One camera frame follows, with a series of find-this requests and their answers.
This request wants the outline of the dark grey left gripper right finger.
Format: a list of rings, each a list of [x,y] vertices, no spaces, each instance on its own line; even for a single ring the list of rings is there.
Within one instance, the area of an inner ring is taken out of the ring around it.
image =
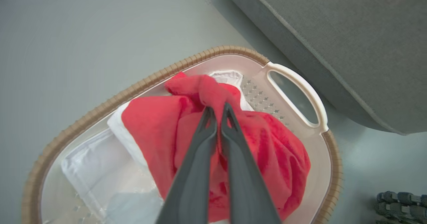
[[[224,104],[220,136],[228,163],[230,223],[280,224],[280,217],[229,103]]]

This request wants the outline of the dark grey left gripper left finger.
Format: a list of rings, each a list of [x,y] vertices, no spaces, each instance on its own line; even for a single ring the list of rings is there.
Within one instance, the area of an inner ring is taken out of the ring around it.
[[[157,224],[207,224],[210,159],[217,144],[218,122],[206,107],[185,158],[175,175]]]

